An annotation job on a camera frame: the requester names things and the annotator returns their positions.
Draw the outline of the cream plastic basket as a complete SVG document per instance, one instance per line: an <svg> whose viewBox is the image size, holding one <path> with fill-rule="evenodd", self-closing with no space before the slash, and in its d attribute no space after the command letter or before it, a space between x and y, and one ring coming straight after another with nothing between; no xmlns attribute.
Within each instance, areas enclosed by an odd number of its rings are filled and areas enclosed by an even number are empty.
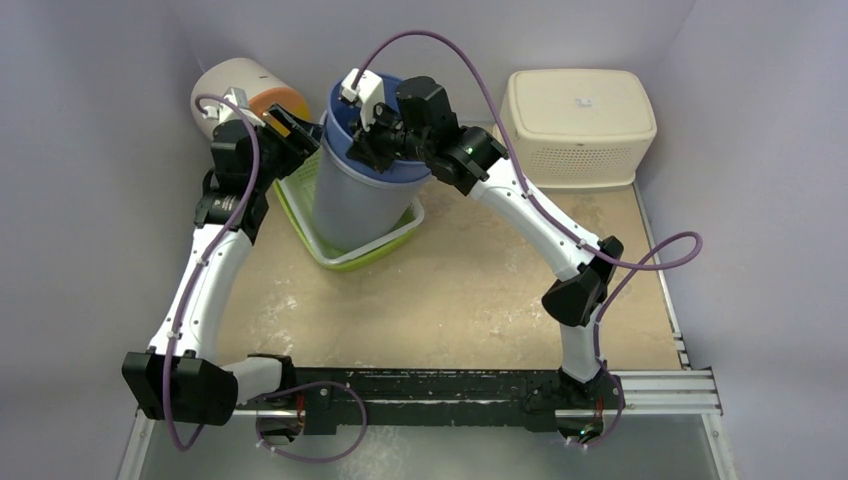
<svg viewBox="0 0 848 480"><path fill-rule="evenodd" d="M657 134L641 81L621 70L515 72L500 118L524 174L550 190L631 185Z"/></svg>

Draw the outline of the blue plastic bucket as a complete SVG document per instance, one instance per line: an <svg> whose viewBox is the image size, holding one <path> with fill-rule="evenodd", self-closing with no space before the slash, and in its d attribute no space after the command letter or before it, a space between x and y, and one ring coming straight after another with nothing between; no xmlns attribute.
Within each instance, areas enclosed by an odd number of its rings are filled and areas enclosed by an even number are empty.
<svg viewBox="0 0 848 480"><path fill-rule="evenodd" d="M327 111L323 121L324 136L331 148L343 163L366 177L387 183L411 183L431 175L427 165L418 160L394 155L386 169L374 169L372 161L380 157L387 159L393 153L390 144L383 137L377 139L364 132L355 134L353 127L360 123L360 108L346 104L340 96L342 80L339 79L329 90Z"/></svg>

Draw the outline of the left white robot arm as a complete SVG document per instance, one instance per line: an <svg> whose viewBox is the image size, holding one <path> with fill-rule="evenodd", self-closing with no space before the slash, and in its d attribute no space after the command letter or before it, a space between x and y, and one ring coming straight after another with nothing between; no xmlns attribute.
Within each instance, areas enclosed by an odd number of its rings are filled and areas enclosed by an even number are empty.
<svg viewBox="0 0 848 480"><path fill-rule="evenodd" d="M261 397L284 409L297 399L290 357L251 354L215 362L217 334L238 272L268 211L266 193L321 145L323 128L278 104L244 125L236 114L213 127L213 166L195 207L191 255L163 323L143 352L129 352L122 375L153 420L220 426Z"/></svg>

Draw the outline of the grey plastic bucket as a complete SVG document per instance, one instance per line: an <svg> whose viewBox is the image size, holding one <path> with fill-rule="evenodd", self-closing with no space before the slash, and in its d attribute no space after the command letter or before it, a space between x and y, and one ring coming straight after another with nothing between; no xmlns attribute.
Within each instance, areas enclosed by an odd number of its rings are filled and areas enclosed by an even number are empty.
<svg viewBox="0 0 848 480"><path fill-rule="evenodd" d="M350 251L393 230L430 176L411 183L387 183L345 165L321 141L312 225L326 243Z"/></svg>

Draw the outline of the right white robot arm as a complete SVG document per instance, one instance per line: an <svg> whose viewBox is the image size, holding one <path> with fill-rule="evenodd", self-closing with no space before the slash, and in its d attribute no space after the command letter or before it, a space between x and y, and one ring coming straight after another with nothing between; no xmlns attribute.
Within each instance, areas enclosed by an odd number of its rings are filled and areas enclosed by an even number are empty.
<svg viewBox="0 0 848 480"><path fill-rule="evenodd" d="M339 98L359 109L348 158L380 173L400 160L424 163L438 181L487 205L541 255L556 277L542 305L560 325L561 392L576 407L596 399L604 365L597 317L615 272L604 257L619 259L622 243L577 225L517 173L503 144L480 127L460 125L446 90L432 78L402 81L390 106L383 79L354 69L341 81Z"/></svg>

